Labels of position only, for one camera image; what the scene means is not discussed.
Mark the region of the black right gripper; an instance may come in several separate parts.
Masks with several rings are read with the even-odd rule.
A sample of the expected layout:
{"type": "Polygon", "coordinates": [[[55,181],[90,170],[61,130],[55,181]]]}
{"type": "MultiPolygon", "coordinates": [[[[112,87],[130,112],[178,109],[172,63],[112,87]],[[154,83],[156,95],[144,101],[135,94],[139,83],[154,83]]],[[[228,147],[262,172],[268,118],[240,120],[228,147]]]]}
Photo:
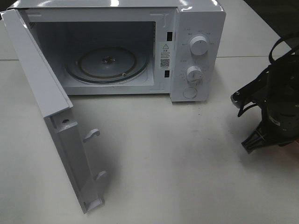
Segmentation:
{"type": "Polygon", "coordinates": [[[299,137],[299,57],[276,60],[230,98],[238,109],[250,102],[262,109],[261,123],[242,142],[248,154],[295,141],[299,137]]]}

